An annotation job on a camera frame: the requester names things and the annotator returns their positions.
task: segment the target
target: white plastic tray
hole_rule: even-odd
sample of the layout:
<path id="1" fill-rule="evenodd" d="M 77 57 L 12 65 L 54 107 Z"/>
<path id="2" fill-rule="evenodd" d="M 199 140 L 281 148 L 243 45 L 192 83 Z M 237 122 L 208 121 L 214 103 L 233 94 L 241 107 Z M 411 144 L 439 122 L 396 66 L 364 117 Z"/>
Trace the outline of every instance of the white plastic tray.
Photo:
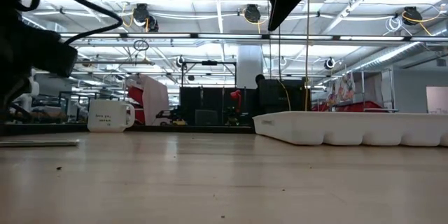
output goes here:
<path id="1" fill-rule="evenodd" d="M 297 145 L 448 146 L 448 115 L 295 111 L 253 119 L 257 134 Z"/>

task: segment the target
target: mug handle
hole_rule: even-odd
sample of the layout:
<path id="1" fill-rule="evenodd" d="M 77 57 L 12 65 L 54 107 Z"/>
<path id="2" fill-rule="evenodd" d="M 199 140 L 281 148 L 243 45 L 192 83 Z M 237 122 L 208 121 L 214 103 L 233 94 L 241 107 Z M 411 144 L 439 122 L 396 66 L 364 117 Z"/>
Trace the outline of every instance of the mug handle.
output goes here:
<path id="1" fill-rule="evenodd" d="M 127 124 L 125 124 L 124 126 L 126 128 L 132 127 L 134 125 L 134 122 L 135 122 L 135 108 L 131 104 L 123 104 L 123 106 L 126 106 L 131 111 L 131 116 L 130 116 L 129 122 Z"/>

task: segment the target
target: poster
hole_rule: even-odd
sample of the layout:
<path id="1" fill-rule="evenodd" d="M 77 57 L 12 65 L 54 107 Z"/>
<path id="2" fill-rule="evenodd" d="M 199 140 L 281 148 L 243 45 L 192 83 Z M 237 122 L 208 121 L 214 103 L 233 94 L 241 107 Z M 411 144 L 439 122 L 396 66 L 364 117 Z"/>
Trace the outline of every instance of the poster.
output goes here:
<path id="1" fill-rule="evenodd" d="M 338 78 L 331 84 L 328 95 L 328 105 L 332 106 L 341 102 L 352 102 L 355 95 L 355 83 L 353 73 Z"/>

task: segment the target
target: person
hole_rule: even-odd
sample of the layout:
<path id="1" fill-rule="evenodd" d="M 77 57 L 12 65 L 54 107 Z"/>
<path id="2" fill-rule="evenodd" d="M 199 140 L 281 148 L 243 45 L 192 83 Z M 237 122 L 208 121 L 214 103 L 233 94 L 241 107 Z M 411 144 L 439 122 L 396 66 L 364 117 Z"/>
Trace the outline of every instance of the person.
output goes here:
<path id="1" fill-rule="evenodd" d="M 255 77 L 255 82 L 257 83 L 257 89 L 253 94 L 252 116 L 259 116 L 265 113 L 263 107 L 260 105 L 260 81 L 262 80 L 265 80 L 265 76 L 262 74 L 258 74 Z"/>

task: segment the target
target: yellow cable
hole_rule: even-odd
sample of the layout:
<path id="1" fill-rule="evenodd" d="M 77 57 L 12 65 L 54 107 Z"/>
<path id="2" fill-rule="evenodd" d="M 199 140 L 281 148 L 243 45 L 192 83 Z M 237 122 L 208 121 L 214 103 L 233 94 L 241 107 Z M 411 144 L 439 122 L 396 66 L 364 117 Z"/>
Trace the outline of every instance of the yellow cable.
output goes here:
<path id="1" fill-rule="evenodd" d="M 149 32 L 148 26 L 149 26 L 149 18 L 146 18 L 146 33 Z"/>
<path id="2" fill-rule="evenodd" d="M 129 24 L 126 24 L 125 19 L 124 19 L 124 18 L 121 18 L 121 19 L 123 20 L 123 24 L 124 24 L 126 27 L 131 27 L 131 25 L 132 25 L 132 21 L 134 20 L 134 10 L 135 10 L 135 8 L 132 9 L 131 22 L 130 22 Z"/>
<path id="3" fill-rule="evenodd" d="M 309 50 L 309 2 L 308 1 L 308 16 L 307 16 L 307 52 L 305 55 L 305 111 L 308 111 L 308 50 Z"/>
<path id="4" fill-rule="evenodd" d="M 260 33 L 261 32 L 260 25 L 264 24 L 266 21 L 268 21 L 268 19 L 264 20 L 263 22 L 257 22 L 257 23 L 251 22 L 251 21 L 247 20 L 247 18 L 244 16 L 245 13 L 246 13 L 246 9 L 243 10 L 243 18 L 245 19 L 245 21 L 252 25 L 258 25 L 258 33 Z"/>
<path id="5" fill-rule="evenodd" d="M 403 18 L 405 18 L 406 20 L 413 21 L 413 22 L 418 22 L 418 23 L 429 22 L 429 21 L 431 21 L 431 20 L 434 20 L 434 19 L 439 18 L 440 15 L 442 14 L 442 9 L 443 9 L 443 7 L 440 7 L 439 14 L 437 14 L 435 17 L 428 18 L 428 19 L 425 19 L 425 20 L 413 20 L 412 18 L 405 17 L 405 13 L 407 13 L 406 11 L 403 11 L 403 13 L 401 13 L 401 16 L 402 16 Z"/>
<path id="6" fill-rule="evenodd" d="M 291 111 L 291 101 L 289 100 L 289 94 L 288 94 L 288 90 L 286 89 L 285 85 L 283 85 L 283 83 L 277 79 L 277 81 L 280 83 L 280 85 L 283 87 L 283 89 L 285 90 L 286 93 L 286 98 L 288 99 L 288 106 L 289 106 L 289 111 Z"/>
<path id="7" fill-rule="evenodd" d="M 433 36 L 433 35 L 428 31 L 428 29 L 427 29 L 422 23 L 420 23 L 420 25 L 423 27 L 423 29 L 425 30 L 425 32 L 426 32 L 427 34 L 429 34 L 429 36 Z"/>

